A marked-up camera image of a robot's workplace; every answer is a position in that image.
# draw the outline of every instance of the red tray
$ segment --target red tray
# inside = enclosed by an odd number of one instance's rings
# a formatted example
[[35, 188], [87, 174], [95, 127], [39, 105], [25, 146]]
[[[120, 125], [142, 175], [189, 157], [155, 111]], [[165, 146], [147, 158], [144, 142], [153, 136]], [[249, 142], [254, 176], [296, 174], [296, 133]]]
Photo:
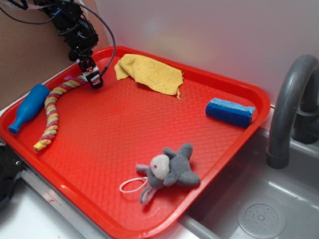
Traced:
[[[93, 55], [102, 69], [112, 48]], [[181, 100], [154, 92], [133, 79], [117, 81], [114, 65], [126, 53], [162, 61], [183, 72]], [[73, 65], [50, 80], [52, 90], [81, 74]], [[7, 130], [21, 103], [0, 118], [0, 136], [61, 194], [109, 235], [116, 238], [148, 238], [170, 227], [214, 179], [239, 148], [255, 132], [270, 110], [268, 96], [259, 88], [162, 59], [126, 47], [103, 77], [104, 86], [88, 84], [72, 90], [57, 102], [60, 127], [53, 143], [33, 150], [46, 126], [42, 110], [13, 135]], [[213, 98], [256, 107], [248, 128], [233, 126], [205, 114]], [[178, 150], [193, 144], [190, 159], [200, 186], [172, 186], [156, 192], [148, 205], [139, 203], [142, 192], [123, 194], [121, 183], [141, 176], [136, 164], [149, 165], [164, 147]]]

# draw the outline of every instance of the blue plastic bottle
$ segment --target blue plastic bottle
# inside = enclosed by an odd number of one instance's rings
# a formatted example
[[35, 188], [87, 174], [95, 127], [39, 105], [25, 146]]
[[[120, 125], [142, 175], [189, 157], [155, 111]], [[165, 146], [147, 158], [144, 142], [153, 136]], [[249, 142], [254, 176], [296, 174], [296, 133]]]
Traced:
[[16, 111], [16, 118], [8, 127], [11, 133], [18, 133], [19, 128], [25, 122], [33, 119], [44, 106], [44, 101], [50, 93], [49, 88], [44, 85], [35, 85]]

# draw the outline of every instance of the brown cardboard wall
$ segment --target brown cardboard wall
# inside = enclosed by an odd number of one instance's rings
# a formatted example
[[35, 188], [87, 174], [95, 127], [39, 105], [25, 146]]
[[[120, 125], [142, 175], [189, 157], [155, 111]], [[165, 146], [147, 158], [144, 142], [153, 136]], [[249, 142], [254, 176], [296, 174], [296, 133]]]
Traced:
[[[91, 0], [83, 1], [95, 8]], [[9, 10], [10, 15], [27, 21], [46, 21], [38, 10]], [[108, 46], [104, 29], [98, 19], [89, 20], [99, 34], [99, 43], [93, 50]], [[0, 110], [39, 84], [73, 64], [69, 61], [69, 46], [64, 37], [56, 34], [54, 25], [20, 23], [0, 11]]]

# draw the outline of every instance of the drain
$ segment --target drain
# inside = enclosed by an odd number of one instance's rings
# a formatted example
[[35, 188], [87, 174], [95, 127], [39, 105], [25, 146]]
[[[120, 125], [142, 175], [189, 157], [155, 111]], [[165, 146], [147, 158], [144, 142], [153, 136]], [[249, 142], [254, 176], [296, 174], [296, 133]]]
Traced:
[[286, 214], [274, 200], [256, 198], [244, 203], [238, 211], [242, 230], [257, 239], [272, 239], [286, 227]]

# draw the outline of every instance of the yellow towel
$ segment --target yellow towel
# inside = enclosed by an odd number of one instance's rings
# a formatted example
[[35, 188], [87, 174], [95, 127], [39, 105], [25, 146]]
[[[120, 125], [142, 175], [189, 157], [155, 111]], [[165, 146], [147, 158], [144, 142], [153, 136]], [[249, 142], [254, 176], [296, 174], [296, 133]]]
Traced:
[[116, 79], [131, 76], [135, 82], [147, 85], [152, 90], [166, 95], [177, 95], [183, 84], [182, 71], [152, 58], [125, 54], [115, 65]]

